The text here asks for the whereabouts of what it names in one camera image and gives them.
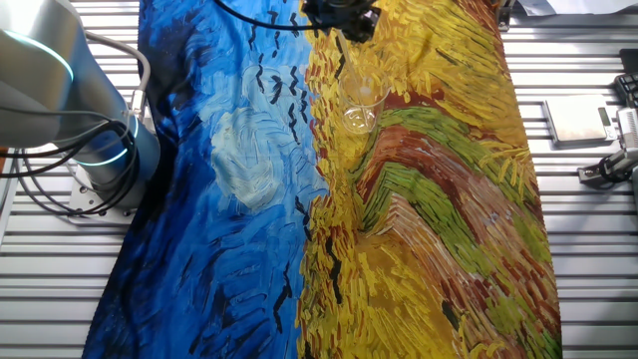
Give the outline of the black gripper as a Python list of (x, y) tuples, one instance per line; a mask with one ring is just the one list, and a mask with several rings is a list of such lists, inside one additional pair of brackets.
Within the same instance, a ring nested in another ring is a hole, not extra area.
[(348, 33), (348, 39), (365, 43), (374, 37), (380, 14), (367, 12), (376, 0), (303, 0), (301, 11), (313, 25), (326, 25), (332, 29)]

